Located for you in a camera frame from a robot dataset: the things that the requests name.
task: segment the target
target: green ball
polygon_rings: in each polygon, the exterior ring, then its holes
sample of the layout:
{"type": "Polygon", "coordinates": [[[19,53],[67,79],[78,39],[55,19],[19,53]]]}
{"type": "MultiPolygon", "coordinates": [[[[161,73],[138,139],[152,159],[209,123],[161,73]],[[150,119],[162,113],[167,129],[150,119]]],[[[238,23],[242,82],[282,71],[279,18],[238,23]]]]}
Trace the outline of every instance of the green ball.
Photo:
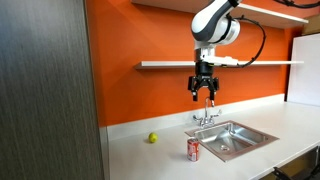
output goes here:
{"type": "Polygon", "coordinates": [[[155,143],[158,140],[158,135],[156,133],[150,133],[149,134],[149,142],[155,143]]]}

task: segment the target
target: sink basin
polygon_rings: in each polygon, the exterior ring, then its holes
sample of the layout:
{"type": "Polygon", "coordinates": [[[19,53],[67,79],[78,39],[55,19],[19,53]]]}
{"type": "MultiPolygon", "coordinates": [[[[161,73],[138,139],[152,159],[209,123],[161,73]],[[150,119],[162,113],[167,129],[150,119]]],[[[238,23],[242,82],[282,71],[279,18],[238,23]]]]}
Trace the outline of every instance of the sink basin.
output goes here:
{"type": "Polygon", "coordinates": [[[186,134],[198,138],[202,146],[224,162],[279,139],[234,121],[187,131],[186,134]]]}

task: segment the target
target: countertop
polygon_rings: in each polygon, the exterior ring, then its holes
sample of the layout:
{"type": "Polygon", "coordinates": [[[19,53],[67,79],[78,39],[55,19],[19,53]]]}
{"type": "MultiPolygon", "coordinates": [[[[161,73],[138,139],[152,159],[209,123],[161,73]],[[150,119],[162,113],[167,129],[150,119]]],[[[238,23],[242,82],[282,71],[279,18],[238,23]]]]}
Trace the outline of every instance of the countertop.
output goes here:
{"type": "Polygon", "coordinates": [[[259,179],[320,144],[320,107],[274,103],[221,115],[216,123],[233,120],[276,136],[266,146],[223,162],[200,146],[197,162],[187,159],[185,131],[198,128],[188,122],[155,131],[158,141],[150,144],[149,133],[109,141],[111,180],[168,179],[259,179]]]}

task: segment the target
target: soda can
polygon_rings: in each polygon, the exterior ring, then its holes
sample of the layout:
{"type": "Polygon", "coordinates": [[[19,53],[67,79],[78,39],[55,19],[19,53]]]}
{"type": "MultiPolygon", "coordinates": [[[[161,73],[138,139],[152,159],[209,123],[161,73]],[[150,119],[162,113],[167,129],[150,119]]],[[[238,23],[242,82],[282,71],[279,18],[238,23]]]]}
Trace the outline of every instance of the soda can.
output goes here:
{"type": "Polygon", "coordinates": [[[199,141],[195,137],[188,138],[188,159],[190,161],[198,161],[199,159],[199,141]]]}

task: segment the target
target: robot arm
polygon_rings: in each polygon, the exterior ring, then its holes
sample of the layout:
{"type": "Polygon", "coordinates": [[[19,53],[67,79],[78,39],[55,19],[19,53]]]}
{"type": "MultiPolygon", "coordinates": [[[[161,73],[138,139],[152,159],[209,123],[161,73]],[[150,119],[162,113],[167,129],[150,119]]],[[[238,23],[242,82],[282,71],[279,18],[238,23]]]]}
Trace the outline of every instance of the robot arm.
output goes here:
{"type": "Polygon", "coordinates": [[[216,45],[232,43],[238,36],[240,24],[229,16],[242,0],[213,0],[208,6],[197,13],[192,21],[191,29],[195,39],[195,74],[189,77],[188,90],[193,100],[198,100],[198,90],[208,87],[210,100],[214,100],[219,89],[219,79],[212,78],[213,66],[236,65],[237,60],[231,57],[215,56],[216,45]]]}

